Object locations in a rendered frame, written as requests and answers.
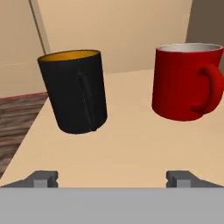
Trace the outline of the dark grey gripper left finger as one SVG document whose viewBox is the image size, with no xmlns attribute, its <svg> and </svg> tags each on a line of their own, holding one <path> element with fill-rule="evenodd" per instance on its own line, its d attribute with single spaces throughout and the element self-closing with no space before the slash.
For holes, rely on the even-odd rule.
<svg viewBox="0 0 224 224">
<path fill-rule="evenodd" d="M 58 186 L 58 172 L 57 171 L 35 171 L 25 179 L 9 183 L 5 187 L 57 187 Z"/>
</svg>

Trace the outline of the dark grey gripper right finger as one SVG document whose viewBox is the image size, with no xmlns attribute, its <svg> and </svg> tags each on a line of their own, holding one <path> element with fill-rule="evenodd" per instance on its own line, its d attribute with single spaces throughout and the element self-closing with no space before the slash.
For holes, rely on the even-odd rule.
<svg viewBox="0 0 224 224">
<path fill-rule="evenodd" d="M 189 171 L 167 171 L 167 187 L 175 188 L 211 188 L 219 187 L 215 183 L 199 179 Z"/>
</svg>

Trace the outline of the black mug with yellow inside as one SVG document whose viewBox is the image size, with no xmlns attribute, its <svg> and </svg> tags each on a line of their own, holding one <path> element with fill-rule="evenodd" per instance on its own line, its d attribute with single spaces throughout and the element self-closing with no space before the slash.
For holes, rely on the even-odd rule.
<svg viewBox="0 0 224 224">
<path fill-rule="evenodd" d="M 69 134 L 95 131 L 107 120 L 107 104 L 98 50 L 50 53 L 38 66 L 59 128 Z"/>
</svg>

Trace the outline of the red mug with white inside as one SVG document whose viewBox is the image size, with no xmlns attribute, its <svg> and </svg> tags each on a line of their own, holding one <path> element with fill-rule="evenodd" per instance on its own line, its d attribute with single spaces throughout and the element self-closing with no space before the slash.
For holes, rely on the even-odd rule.
<svg viewBox="0 0 224 224">
<path fill-rule="evenodd" d="M 152 109 L 175 121 L 192 121 L 214 111 L 224 93 L 219 69 L 224 47 L 184 43 L 156 49 Z"/>
</svg>

